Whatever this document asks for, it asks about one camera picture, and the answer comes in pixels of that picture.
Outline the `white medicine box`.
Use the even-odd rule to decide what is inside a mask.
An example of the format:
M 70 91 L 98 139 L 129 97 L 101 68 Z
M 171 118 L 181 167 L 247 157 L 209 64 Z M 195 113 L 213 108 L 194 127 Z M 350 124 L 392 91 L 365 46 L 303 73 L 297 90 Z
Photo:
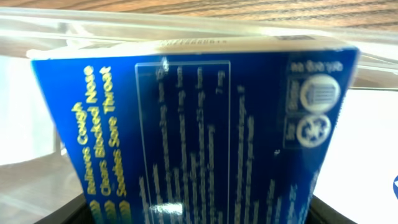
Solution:
M 356 223 L 397 223 L 397 92 L 349 90 L 315 196 Z

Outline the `blue medicine box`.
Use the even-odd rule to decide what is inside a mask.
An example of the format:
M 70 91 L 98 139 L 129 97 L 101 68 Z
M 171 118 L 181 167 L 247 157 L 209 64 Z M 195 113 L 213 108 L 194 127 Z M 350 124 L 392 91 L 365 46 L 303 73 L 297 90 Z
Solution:
M 32 54 L 95 223 L 304 223 L 357 47 L 285 35 Z

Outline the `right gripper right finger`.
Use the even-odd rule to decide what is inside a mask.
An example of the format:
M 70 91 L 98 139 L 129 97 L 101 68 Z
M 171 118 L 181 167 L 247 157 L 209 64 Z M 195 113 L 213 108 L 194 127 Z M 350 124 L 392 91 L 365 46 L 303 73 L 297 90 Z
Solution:
M 318 197 L 313 196 L 306 224 L 356 224 L 337 212 Z

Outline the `clear plastic container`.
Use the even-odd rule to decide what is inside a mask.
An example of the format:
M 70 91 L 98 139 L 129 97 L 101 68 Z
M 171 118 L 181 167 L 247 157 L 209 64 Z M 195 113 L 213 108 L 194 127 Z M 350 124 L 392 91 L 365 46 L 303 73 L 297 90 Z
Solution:
M 275 22 L 55 9 L 1 9 L 1 65 L 14 66 L 31 49 L 52 50 L 120 42 L 190 37 L 324 35 L 362 51 L 351 90 L 397 92 L 397 34 L 351 28 L 319 28 Z

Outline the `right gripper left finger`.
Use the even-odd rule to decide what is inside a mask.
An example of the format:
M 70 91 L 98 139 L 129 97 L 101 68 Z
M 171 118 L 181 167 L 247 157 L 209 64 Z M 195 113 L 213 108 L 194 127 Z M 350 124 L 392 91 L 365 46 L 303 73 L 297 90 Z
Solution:
M 93 216 L 84 195 L 80 194 L 35 224 L 93 224 Z

